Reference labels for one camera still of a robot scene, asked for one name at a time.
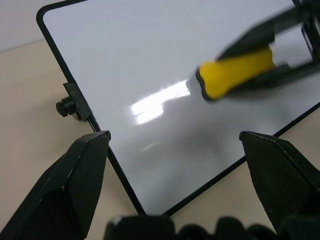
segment black clamp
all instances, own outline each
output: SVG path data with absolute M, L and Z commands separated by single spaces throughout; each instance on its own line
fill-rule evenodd
M 67 82 L 64 83 L 63 86 L 69 96 L 55 104 L 56 111 L 62 117 L 76 114 L 78 120 L 86 122 L 92 112 L 79 87 L 75 82 Z
M 320 1 L 293 0 L 295 7 L 251 28 L 246 34 L 230 45 L 218 58 L 241 56 L 266 48 L 275 41 L 275 35 L 302 25 L 302 34 L 312 60 L 296 67 L 287 63 L 258 75 L 239 85 L 232 91 L 255 90 L 277 87 L 320 71 Z

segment whiteboard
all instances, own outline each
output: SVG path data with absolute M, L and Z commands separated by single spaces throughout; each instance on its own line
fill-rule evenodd
M 88 0 L 44 11 L 59 63 L 111 131 L 110 147 L 147 214 L 164 214 L 243 157 L 240 131 L 273 135 L 320 102 L 318 75 L 216 102 L 202 98 L 194 78 L 253 24 L 290 7 L 290 0 Z M 299 28 L 272 48 L 276 62 L 310 59 Z

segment beige table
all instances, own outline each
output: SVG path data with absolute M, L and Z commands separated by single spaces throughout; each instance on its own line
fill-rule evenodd
M 62 118 L 55 103 L 67 94 L 66 82 L 46 42 L 0 53 L 0 230 L 41 174 L 84 134 L 89 124 Z M 286 132 L 318 169 L 320 110 Z M 87 239 L 102 239 L 107 221 L 137 214 L 111 164 L 107 162 L 100 199 Z M 172 216 L 176 228 L 197 223 L 215 229 L 221 216 L 235 216 L 246 226 L 271 226 L 244 163 Z

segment black plastic part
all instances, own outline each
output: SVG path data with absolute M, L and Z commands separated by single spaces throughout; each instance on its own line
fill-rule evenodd
M 109 131 L 84 135 L 49 167 L 0 233 L 1 240 L 83 240 L 101 192 Z
M 276 240 L 276 234 L 269 228 L 256 224 L 247 229 L 247 233 L 255 240 Z
M 320 216 L 288 217 L 281 227 L 277 240 L 319 240 Z
M 252 239 L 242 223 L 233 217 L 222 217 L 216 224 L 216 240 L 249 240 Z
M 238 57 L 265 48 L 274 42 L 276 34 L 295 25 L 303 24 L 302 34 L 309 48 L 312 61 L 295 68 L 290 68 L 288 65 L 276 67 L 248 80 L 231 92 L 273 88 L 320 71 L 320 33 L 317 29 L 317 26 L 319 26 L 320 2 L 315 0 L 293 2 L 295 3 L 294 8 L 252 28 L 232 44 L 218 60 Z
M 320 171 L 290 142 L 265 134 L 240 134 L 254 189 L 274 229 L 287 216 L 320 214 Z
M 210 240 L 211 236 L 202 227 L 191 224 L 179 231 L 178 240 Z
M 275 41 L 275 34 L 307 21 L 312 16 L 309 8 L 294 7 L 278 16 L 265 21 L 227 48 L 217 60 L 224 60 L 263 49 Z
M 75 82 L 67 82 L 63 86 L 69 96 L 55 104 L 56 111 L 62 117 L 77 114 L 79 120 L 86 122 L 92 115 L 92 112 L 78 85 Z
M 175 225 L 165 216 L 129 216 L 110 221 L 105 240 L 176 240 Z
M 56 111 L 62 116 L 75 114 L 77 112 L 77 105 L 72 97 L 68 96 L 55 104 Z

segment white wall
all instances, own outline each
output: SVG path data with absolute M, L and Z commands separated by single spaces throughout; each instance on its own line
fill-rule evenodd
M 59 1 L 0 0 L 0 52 L 42 40 L 36 14 L 54 2 Z

